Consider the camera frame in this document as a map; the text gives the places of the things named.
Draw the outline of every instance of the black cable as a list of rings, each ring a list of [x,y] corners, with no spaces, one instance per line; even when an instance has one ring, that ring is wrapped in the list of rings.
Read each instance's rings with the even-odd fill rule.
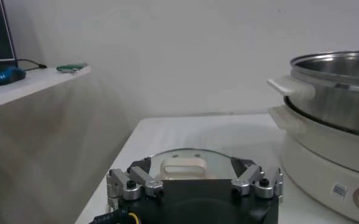
[[[44,69],[44,68],[47,68],[46,65],[37,63],[37,62],[32,61],[32,60],[30,60],[30,59],[17,59],[17,61],[28,61],[28,62],[30,62],[30,63],[33,63],[33,64],[37,65],[37,67],[25,69],[25,71],[31,71],[31,70],[36,70],[36,69]]]

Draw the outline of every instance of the white shelf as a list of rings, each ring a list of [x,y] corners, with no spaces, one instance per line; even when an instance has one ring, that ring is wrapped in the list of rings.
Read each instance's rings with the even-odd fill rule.
[[[91,68],[89,66],[74,74],[59,73],[56,68],[28,71],[25,79],[0,86],[0,105],[67,82],[90,72]]]

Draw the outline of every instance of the barcode label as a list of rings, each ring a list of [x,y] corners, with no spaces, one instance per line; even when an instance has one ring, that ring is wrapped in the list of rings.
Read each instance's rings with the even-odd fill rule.
[[[347,187],[343,184],[335,183],[332,187],[332,194],[340,199],[344,199],[347,195]]]

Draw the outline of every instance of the stainless steel pot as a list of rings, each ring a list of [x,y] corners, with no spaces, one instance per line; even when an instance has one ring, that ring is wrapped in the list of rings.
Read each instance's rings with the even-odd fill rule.
[[[268,80],[303,115],[359,135],[359,51],[305,55],[291,75]]]

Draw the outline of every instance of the pot handle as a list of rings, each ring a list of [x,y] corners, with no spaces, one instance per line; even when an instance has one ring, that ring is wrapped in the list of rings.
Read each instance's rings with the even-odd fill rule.
[[[288,96],[296,100],[312,99],[316,94],[313,85],[295,79],[290,75],[277,79],[269,79],[267,83],[283,96]]]
[[[272,107],[269,108],[268,111],[279,129],[284,129],[294,135],[301,135],[307,132],[307,125],[305,122],[292,114],[286,105]]]

